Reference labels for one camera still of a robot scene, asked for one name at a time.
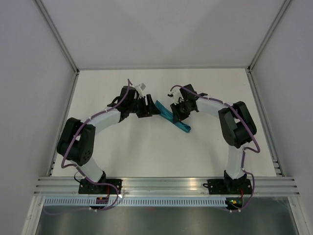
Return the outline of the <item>teal cloth napkin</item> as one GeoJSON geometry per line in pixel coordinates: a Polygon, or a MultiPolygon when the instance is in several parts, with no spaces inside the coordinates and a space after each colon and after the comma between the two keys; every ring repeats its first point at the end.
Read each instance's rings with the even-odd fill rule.
{"type": "Polygon", "coordinates": [[[185,123],[182,122],[176,122],[174,123],[173,121],[173,113],[171,111],[169,111],[165,106],[163,106],[158,100],[155,102],[156,107],[158,108],[158,110],[160,111],[160,115],[168,120],[169,122],[171,122],[172,124],[174,124],[177,128],[179,128],[180,130],[184,131],[185,133],[190,133],[191,131],[191,127],[185,123]]]}

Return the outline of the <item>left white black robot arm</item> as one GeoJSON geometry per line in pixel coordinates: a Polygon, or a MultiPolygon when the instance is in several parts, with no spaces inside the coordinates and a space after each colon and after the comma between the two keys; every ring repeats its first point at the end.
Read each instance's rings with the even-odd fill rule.
{"type": "Polygon", "coordinates": [[[87,180],[97,194],[107,188],[106,174],[93,159],[94,141],[97,134],[122,122],[130,114],[138,118],[159,115],[150,94],[145,95],[146,86],[141,83],[133,87],[124,86],[121,93],[107,107],[85,119],[69,118],[63,128],[57,153],[63,157],[61,168],[74,167],[87,180]]]}

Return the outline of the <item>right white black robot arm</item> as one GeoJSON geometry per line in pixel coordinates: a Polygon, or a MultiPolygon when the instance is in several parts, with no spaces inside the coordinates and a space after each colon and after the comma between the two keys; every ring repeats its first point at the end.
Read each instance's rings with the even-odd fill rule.
{"type": "Polygon", "coordinates": [[[260,152],[255,139],[256,125],[242,101],[226,103],[212,98],[206,93],[197,93],[193,86],[173,86],[168,96],[171,104],[173,122],[187,119],[192,111],[203,112],[219,119],[222,136],[228,144],[228,162],[221,180],[208,180],[204,187],[213,194],[251,194],[252,183],[249,173],[244,169],[246,151],[260,152]]]}

